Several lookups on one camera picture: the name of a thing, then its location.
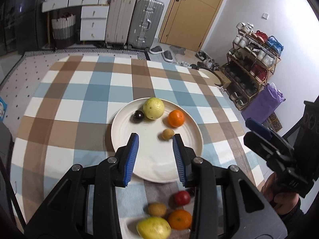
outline purple bag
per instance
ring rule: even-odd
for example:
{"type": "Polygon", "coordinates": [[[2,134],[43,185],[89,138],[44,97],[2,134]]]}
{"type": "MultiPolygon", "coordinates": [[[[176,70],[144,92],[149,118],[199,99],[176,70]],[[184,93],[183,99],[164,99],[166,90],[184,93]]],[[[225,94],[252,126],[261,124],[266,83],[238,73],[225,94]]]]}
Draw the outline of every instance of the purple bag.
{"type": "Polygon", "coordinates": [[[283,94],[276,89],[275,84],[268,83],[241,115],[245,121],[253,118],[262,124],[285,100],[283,94]]]}

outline human hand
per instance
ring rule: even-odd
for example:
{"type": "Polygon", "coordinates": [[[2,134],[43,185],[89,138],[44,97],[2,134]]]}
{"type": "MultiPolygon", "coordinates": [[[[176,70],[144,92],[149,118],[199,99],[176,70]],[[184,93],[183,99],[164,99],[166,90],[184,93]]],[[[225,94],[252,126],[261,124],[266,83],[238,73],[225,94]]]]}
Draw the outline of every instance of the human hand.
{"type": "Polygon", "coordinates": [[[282,192],[278,193],[274,197],[272,184],[274,183],[275,179],[276,174],[272,173],[265,182],[264,186],[261,188],[260,192],[269,202],[274,200],[277,204],[281,205],[279,208],[275,209],[278,215],[285,215],[296,206],[299,200],[299,195],[295,192],[282,192]]]}

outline tangerine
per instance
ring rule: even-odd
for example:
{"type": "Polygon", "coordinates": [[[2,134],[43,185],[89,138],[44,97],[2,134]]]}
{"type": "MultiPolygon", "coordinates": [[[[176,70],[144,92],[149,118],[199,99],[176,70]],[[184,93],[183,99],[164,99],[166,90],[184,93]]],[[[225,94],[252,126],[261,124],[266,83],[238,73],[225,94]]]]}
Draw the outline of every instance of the tangerine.
{"type": "Polygon", "coordinates": [[[181,125],[183,125],[184,121],[185,121],[184,113],[181,112],[180,110],[173,110],[168,115],[168,123],[172,127],[180,127],[181,125]]]}
{"type": "Polygon", "coordinates": [[[190,228],[192,215],[184,209],[178,209],[169,215],[167,221],[172,229],[184,230],[190,228]]]}

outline door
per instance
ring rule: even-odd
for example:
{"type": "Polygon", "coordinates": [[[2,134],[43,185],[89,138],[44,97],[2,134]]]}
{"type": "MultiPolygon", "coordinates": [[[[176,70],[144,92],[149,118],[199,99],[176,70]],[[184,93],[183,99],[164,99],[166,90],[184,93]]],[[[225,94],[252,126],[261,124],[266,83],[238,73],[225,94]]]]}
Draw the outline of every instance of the door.
{"type": "Polygon", "coordinates": [[[220,1],[175,0],[160,42],[197,51],[220,1]]]}

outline tablecloth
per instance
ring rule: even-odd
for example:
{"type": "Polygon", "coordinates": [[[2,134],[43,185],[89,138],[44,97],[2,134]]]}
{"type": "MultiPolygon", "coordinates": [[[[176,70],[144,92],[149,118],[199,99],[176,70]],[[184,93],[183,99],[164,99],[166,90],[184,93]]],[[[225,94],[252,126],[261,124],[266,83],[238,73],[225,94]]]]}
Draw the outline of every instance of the tablecloth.
{"type": "MultiPolygon", "coordinates": [[[[15,140],[11,182],[27,222],[73,164],[87,167],[114,155],[112,119],[128,102],[144,97],[166,99],[186,110],[203,135],[202,157],[216,166],[236,164],[261,186],[260,167],[243,145],[237,117],[205,74],[170,63],[69,56],[55,62],[43,78],[15,140]]],[[[123,238],[139,238],[135,225],[147,216],[145,207],[163,202],[171,208],[170,196],[180,189],[180,182],[157,184],[135,175],[127,188],[117,188],[123,238]]],[[[90,217],[88,231],[92,232],[90,217]]],[[[186,238],[188,231],[174,231],[174,237],[186,238]]]]}

